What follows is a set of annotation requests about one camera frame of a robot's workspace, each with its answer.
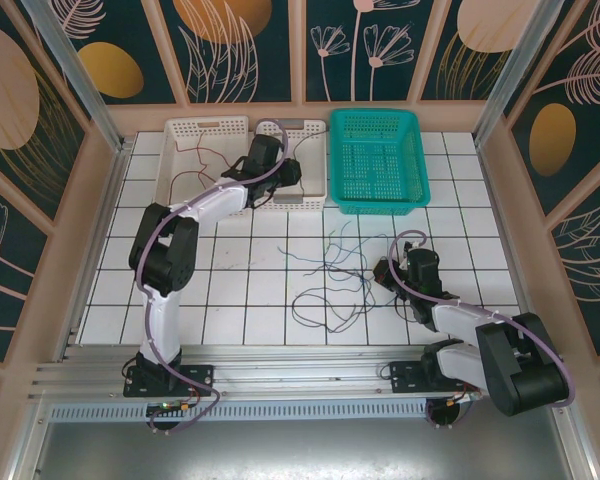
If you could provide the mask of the aluminium side rail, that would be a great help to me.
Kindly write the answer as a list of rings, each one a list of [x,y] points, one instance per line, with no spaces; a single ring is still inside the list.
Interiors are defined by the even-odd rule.
[[[91,291],[92,281],[97,273],[104,249],[110,221],[116,208],[117,195],[122,188],[133,144],[133,136],[121,138],[121,145],[112,157],[111,165],[100,189],[100,197],[86,238],[81,264],[77,270],[77,277],[68,300],[66,313],[59,327],[58,339],[52,355],[53,363],[63,361],[64,351],[72,335],[72,330],[81,322],[88,295]]]
[[[550,326],[539,204],[524,161],[506,130],[493,133],[479,153],[513,261],[516,292],[522,295],[523,308]]]

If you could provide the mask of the aluminium corner post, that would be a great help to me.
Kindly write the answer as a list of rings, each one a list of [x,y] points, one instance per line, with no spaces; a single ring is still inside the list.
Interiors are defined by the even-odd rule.
[[[500,120],[504,108],[537,56],[546,36],[555,24],[564,0],[540,0],[520,40],[509,55],[491,91],[473,132],[476,150],[482,149]]]
[[[89,111],[107,144],[116,152],[123,149],[125,138],[116,127],[113,118],[95,88],[79,56],[56,20],[47,0],[21,0],[33,24],[50,48],[56,60],[67,74],[83,105]]]

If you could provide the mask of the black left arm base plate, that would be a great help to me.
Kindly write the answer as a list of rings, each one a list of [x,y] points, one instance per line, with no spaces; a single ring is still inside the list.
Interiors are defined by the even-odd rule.
[[[190,380],[213,386],[214,367],[211,365],[181,365],[180,373]],[[193,386],[173,376],[163,367],[144,368],[129,366],[125,371],[123,396],[126,398],[162,398],[162,397],[195,397]]]

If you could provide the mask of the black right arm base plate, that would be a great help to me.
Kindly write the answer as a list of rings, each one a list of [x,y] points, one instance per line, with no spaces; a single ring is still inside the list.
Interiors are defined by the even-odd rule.
[[[394,394],[425,393],[432,390],[422,364],[417,361],[391,362],[389,378]]]

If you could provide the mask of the large white plastic basket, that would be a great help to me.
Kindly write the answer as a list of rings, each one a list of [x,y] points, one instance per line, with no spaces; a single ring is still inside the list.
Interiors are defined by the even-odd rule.
[[[176,118],[165,123],[154,201],[188,201],[220,179],[249,149],[248,118]]]

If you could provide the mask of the teal plastic basket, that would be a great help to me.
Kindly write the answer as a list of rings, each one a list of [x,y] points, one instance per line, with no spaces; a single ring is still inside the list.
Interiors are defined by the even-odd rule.
[[[418,117],[387,108],[330,116],[330,195],[345,215],[404,216],[431,199]]]

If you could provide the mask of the grey metal plate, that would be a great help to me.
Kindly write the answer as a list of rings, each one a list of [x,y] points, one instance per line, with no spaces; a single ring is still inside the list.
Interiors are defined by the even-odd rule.
[[[8,480],[600,480],[569,411],[501,416],[486,402],[450,427],[421,418],[213,420],[172,436],[141,422],[26,420]]]

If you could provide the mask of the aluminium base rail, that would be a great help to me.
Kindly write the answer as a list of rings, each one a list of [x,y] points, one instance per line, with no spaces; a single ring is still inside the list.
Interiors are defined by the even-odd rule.
[[[71,346],[61,362],[37,366],[27,393],[51,401],[122,401],[121,368],[137,349]],[[214,367],[214,388],[226,401],[388,397],[381,378],[392,361],[417,361],[420,346],[192,345],[185,364]]]

